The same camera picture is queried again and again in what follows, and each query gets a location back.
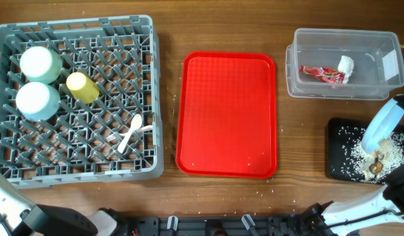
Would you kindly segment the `white plastic fork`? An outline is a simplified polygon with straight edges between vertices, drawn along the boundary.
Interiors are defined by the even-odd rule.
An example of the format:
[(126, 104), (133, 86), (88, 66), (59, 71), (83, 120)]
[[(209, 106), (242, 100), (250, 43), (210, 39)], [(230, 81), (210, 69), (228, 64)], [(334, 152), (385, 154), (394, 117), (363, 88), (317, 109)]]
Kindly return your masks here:
[[(144, 127), (141, 127), (141, 128), (139, 128), (139, 129), (137, 129), (136, 131), (137, 132), (147, 132), (147, 131), (151, 131), (153, 129), (153, 126), (152, 125), (147, 125), (147, 126), (144, 126)], [(126, 136), (126, 133), (113, 133), (113, 134), (110, 134), (107, 138), (106, 138), (106, 141), (107, 142), (111, 142), (111, 141), (113, 141), (113, 140), (115, 140), (115, 139), (118, 139), (118, 137), (125, 137)]]

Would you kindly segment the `light blue plate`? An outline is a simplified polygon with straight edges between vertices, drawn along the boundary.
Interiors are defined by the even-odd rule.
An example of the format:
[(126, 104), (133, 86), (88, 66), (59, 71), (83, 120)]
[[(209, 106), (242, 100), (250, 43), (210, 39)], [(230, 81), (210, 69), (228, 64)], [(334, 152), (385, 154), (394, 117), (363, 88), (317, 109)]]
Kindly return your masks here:
[(398, 125), (404, 116), (402, 101), (404, 101), (404, 94), (394, 96), (382, 106), (370, 122), (361, 141), (361, 147), (366, 153), (372, 153), (378, 149), (381, 141), (386, 139)]

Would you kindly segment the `mint green bowl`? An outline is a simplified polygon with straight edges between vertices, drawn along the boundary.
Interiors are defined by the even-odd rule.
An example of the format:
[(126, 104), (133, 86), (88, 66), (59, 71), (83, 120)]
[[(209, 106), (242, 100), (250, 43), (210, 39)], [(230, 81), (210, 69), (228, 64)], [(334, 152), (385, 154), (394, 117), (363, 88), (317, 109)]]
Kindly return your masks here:
[(61, 74), (61, 56), (45, 47), (32, 47), (20, 59), (20, 68), (29, 82), (51, 84)]

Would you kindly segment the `light blue bowl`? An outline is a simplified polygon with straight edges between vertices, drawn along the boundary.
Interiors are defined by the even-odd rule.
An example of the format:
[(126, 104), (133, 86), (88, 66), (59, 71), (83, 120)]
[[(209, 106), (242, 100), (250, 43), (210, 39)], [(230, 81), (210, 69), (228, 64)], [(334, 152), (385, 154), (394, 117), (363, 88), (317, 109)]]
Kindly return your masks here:
[(50, 119), (59, 108), (58, 91), (47, 84), (30, 82), (16, 94), (16, 106), (21, 114), (30, 121)]

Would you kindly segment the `yellow plastic cup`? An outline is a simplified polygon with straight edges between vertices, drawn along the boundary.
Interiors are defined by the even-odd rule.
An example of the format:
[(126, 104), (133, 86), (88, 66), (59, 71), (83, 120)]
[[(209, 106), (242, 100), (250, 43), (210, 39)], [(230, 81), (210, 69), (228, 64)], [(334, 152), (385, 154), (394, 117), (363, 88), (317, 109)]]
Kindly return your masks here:
[(85, 104), (93, 103), (100, 94), (94, 81), (81, 72), (75, 72), (68, 76), (66, 86), (76, 100)]

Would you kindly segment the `white plastic spoon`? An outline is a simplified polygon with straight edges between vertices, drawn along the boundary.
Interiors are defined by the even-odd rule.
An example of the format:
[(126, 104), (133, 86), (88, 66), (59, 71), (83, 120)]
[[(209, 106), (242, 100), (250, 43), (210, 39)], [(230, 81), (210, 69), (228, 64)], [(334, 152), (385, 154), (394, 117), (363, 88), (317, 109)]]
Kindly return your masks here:
[(125, 137), (122, 139), (122, 141), (119, 143), (118, 147), (117, 147), (117, 151), (119, 153), (123, 153), (128, 142), (129, 139), (131, 138), (133, 132), (137, 129), (139, 129), (142, 126), (142, 116), (141, 114), (136, 114), (131, 121), (131, 125), (130, 125), (130, 129), (128, 130), (128, 132), (126, 133)]

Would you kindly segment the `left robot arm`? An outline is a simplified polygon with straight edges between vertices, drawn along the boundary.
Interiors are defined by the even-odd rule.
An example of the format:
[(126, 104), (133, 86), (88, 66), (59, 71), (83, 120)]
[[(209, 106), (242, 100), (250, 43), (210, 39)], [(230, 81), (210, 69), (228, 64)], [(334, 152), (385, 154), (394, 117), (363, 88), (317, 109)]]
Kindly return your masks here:
[(118, 223), (105, 210), (91, 216), (58, 206), (41, 205), (20, 193), (0, 173), (0, 235), (115, 235)]

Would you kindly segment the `red snack wrapper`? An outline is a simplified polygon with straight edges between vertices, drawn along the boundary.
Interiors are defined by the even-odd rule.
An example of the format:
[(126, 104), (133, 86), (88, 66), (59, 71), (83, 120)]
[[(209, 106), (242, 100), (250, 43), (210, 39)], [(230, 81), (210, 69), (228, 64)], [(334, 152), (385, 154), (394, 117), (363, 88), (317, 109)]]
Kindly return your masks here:
[(327, 67), (308, 67), (301, 65), (300, 71), (324, 83), (339, 84), (343, 83), (345, 79), (345, 73)]

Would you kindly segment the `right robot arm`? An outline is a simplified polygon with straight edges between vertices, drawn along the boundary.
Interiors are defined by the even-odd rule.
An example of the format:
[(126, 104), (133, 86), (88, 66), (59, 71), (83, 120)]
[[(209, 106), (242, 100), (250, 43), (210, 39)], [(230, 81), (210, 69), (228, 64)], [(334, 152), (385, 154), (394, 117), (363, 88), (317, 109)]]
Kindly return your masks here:
[[(404, 115), (404, 94), (394, 96), (375, 115), (362, 139), (364, 151), (375, 151)], [(313, 235), (347, 235), (385, 223), (404, 223), (404, 165), (385, 179), (380, 189), (346, 202), (315, 204), (302, 220)]]

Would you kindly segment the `white napkin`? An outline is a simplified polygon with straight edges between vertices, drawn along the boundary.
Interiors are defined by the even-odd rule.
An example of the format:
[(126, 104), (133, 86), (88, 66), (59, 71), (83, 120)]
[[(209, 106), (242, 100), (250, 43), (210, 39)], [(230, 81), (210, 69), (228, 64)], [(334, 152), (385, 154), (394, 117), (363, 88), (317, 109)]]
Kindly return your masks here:
[(342, 82), (346, 84), (354, 70), (354, 61), (349, 56), (341, 56), (337, 70), (344, 74)]

